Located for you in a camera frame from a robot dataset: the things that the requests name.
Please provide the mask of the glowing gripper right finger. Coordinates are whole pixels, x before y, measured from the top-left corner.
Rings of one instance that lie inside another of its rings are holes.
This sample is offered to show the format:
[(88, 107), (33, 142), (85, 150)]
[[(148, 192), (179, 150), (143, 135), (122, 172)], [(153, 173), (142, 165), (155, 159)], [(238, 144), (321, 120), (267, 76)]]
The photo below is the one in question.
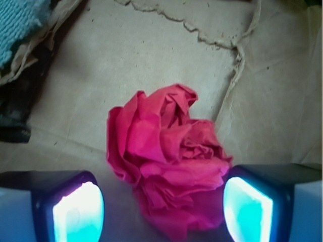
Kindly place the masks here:
[(234, 166), (223, 209), (233, 241), (322, 241), (322, 166)]

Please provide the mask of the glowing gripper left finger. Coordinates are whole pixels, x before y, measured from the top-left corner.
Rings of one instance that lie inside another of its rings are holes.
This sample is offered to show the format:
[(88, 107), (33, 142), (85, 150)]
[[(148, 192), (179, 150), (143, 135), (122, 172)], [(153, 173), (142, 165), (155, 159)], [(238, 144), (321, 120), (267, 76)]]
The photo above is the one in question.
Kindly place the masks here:
[(1, 241), (99, 241), (104, 198), (85, 170), (1, 173)]

